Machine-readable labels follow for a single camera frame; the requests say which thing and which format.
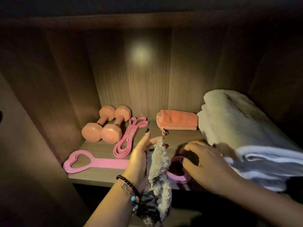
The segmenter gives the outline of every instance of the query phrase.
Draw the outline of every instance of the woman's right hand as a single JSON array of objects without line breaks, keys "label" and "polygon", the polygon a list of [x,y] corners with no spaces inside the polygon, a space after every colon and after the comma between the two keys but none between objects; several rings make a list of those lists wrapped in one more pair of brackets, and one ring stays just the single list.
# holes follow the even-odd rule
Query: woman's right hand
[{"label": "woman's right hand", "polygon": [[235,183],[241,181],[240,175],[227,164],[217,149],[200,141],[192,141],[180,151],[180,154],[185,151],[192,151],[199,157],[199,166],[184,158],[183,167],[207,190],[225,196]]}]

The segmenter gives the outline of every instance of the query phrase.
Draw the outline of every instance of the wooden shelf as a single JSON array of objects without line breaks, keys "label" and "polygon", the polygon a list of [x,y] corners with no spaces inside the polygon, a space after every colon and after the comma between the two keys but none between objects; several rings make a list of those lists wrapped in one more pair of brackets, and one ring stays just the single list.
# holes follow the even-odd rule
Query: wooden shelf
[{"label": "wooden shelf", "polygon": [[[149,122],[150,124],[148,125],[148,128],[150,129],[151,137],[161,136],[161,130],[158,128],[156,121],[152,120]],[[134,146],[138,144],[139,140],[144,135],[145,130],[146,128],[140,128],[138,130],[138,133],[134,139]],[[165,143],[169,145],[169,148],[167,149],[168,157],[173,157],[175,153],[180,150],[181,145],[184,145],[189,141],[200,140],[202,138],[203,136],[200,130],[169,130],[169,134],[165,136]],[[108,144],[104,141],[85,141],[79,149],[91,152],[96,158],[114,159],[114,146],[115,144]],[[78,161],[75,162],[72,167],[77,168],[85,166],[89,162],[90,160],[88,157],[80,155],[78,157]],[[68,177],[73,183],[111,187],[116,181],[116,176],[122,173],[123,170],[119,169],[89,168],[79,173],[68,174]],[[172,186],[174,189],[184,188],[182,185],[177,186],[177,184],[173,184]]]}]

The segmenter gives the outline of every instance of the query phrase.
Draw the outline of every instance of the orange towel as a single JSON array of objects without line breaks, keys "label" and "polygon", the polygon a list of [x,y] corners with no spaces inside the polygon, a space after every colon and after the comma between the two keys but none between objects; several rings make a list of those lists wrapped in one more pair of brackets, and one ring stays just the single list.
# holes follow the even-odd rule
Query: orange towel
[{"label": "orange towel", "polygon": [[157,114],[157,125],[165,135],[167,130],[196,130],[198,116],[193,112],[161,110]]}]

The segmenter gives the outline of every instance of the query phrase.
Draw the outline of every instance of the white towel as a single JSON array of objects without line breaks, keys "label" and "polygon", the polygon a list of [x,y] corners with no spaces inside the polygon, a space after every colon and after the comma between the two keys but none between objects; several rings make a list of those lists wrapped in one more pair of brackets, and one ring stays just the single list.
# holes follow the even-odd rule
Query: white towel
[{"label": "white towel", "polygon": [[225,158],[244,178],[284,191],[285,181],[303,175],[303,153],[245,95],[230,90],[205,94],[199,129],[210,145],[227,144],[238,161]]}]

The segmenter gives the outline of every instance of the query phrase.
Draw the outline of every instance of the hand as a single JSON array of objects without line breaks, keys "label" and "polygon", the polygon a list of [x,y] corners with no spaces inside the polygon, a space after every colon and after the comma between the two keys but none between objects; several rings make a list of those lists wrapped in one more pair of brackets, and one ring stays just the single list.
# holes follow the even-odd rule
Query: hand
[{"label": "hand", "polygon": [[220,152],[200,141],[189,142],[180,154],[192,151],[199,157],[199,166],[190,160],[183,159],[183,167],[204,188],[219,194],[225,192],[241,177],[227,164]]},{"label": "hand", "polygon": [[150,140],[150,131],[145,133],[143,138],[139,141],[138,145],[133,149],[127,169],[123,172],[126,177],[137,188],[139,193],[145,189],[147,177],[146,171],[146,149],[157,143],[158,140],[164,139],[159,136]]}]

